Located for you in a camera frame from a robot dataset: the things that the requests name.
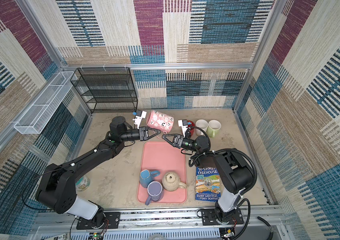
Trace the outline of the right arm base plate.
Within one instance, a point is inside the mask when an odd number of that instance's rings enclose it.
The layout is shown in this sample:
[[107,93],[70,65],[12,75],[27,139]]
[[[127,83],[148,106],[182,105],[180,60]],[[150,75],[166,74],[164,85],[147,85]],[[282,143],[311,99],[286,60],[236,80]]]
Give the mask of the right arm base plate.
[[228,213],[218,212],[218,209],[200,209],[197,213],[202,218],[204,226],[213,225],[242,225],[245,223],[240,209]]

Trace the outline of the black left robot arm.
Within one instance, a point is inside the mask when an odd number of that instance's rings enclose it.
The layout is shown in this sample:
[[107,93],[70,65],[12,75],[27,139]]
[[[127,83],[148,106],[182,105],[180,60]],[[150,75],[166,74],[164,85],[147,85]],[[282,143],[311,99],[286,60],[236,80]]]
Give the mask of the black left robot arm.
[[147,141],[157,136],[160,130],[150,127],[133,128],[125,117],[112,119],[106,137],[94,149],[67,163],[50,164],[41,177],[36,191],[36,201],[58,214],[78,216],[84,229],[99,229],[106,225],[103,207],[78,197],[75,184],[101,163],[117,156],[125,147],[125,142]]

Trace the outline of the white ceramic mug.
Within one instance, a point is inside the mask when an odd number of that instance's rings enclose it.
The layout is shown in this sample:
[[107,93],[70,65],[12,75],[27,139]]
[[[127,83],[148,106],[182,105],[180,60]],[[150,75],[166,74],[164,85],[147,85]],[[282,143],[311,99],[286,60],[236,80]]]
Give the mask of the white ceramic mug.
[[197,136],[203,136],[204,133],[200,130],[202,129],[205,133],[207,133],[209,123],[206,120],[197,120],[196,121],[196,134]]

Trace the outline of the pink patterned glass mug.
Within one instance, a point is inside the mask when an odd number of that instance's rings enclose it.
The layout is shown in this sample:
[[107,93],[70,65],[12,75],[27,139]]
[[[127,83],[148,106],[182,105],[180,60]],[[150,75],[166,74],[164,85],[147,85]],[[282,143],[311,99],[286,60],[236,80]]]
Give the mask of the pink patterned glass mug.
[[169,133],[172,130],[174,122],[174,117],[155,110],[151,110],[146,118],[146,125],[148,127],[165,133]]

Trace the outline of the light green ceramic mug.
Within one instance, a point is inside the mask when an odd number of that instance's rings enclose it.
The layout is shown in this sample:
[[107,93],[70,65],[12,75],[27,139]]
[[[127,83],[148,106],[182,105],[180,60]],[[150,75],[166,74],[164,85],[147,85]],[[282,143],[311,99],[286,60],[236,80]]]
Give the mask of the light green ceramic mug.
[[222,125],[217,120],[211,120],[208,122],[207,134],[210,138],[215,138],[221,129]]

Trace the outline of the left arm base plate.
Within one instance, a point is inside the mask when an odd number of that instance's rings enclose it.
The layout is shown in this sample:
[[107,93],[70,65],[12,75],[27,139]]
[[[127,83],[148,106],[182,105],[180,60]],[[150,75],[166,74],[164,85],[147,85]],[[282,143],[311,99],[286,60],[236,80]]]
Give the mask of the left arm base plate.
[[80,217],[76,225],[77,230],[106,230],[117,229],[119,226],[120,212],[103,212],[87,220]]

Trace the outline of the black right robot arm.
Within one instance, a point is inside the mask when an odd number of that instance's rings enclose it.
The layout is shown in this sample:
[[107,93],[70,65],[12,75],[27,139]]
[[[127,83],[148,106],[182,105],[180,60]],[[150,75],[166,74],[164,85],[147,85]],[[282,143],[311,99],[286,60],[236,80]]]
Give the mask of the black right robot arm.
[[191,151],[189,167],[201,167],[202,174],[217,173],[223,184],[221,196],[216,201],[214,211],[207,213],[210,221],[224,225],[236,219],[239,207],[244,202],[244,194],[257,181],[257,170],[252,160],[237,149],[211,150],[208,136],[199,136],[195,140],[180,134],[165,134],[162,138],[171,146]]

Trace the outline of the red ceramic mug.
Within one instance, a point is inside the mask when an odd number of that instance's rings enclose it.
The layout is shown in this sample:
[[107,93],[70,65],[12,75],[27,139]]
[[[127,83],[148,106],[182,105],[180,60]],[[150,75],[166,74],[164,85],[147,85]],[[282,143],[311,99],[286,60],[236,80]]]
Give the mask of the red ceramic mug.
[[193,121],[187,120],[187,124],[188,124],[188,129],[190,129],[190,131],[192,132],[193,131],[192,127],[195,126],[195,123]]

